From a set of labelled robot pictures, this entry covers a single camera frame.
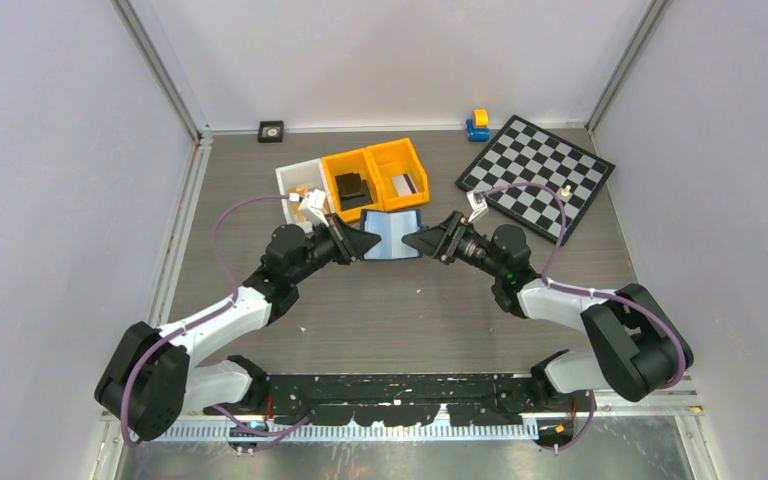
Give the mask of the blue leather card holder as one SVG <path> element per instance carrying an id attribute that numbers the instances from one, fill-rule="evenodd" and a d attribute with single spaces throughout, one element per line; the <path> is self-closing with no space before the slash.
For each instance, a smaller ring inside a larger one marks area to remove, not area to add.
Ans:
<path id="1" fill-rule="evenodd" d="M 402 237 L 424 228 L 418 209 L 385 212 L 363 209 L 361 230 L 380 236 L 380 241 L 363 255 L 364 261 L 394 261 L 420 258 L 422 254 L 408 246 Z"/>

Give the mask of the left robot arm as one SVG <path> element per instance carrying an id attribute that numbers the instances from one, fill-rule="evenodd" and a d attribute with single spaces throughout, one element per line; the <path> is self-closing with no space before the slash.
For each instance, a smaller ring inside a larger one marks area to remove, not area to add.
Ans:
<path id="1" fill-rule="evenodd" d="M 310 233 L 277 227 L 260 264 L 228 297 L 160 328 L 144 321 L 123 334 L 94 391 L 131 442 L 164 434 L 183 413 L 232 404 L 258 412 L 267 398 L 264 372 L 242 357 L 206 366 L 231 341 L 273 323 L 299 298 L 298 285 L 331 262 L 349 265 L 381 241 L 329 214 Z"/>

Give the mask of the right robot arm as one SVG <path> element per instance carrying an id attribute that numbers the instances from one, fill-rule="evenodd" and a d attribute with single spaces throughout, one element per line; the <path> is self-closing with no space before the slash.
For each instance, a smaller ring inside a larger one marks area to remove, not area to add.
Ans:
<path id="1" fill-rule="evenodd" d="M 588 350 L 562 350 L 531 368 L 531 397 L 544 410 L 556 410 L 571 393 L 586 390 L 611 389 L 638 402 L 678 383 L 694 362 L 689 344 L 648 289 L 637 283 L 618 290 L 586 289 L 541 276 L 518 226 L 503 224 L 485 236 L 454 211 L 402 240 L 443 264 L 462 261 L 490 275 L 502 311 L 587 337 Z"/>

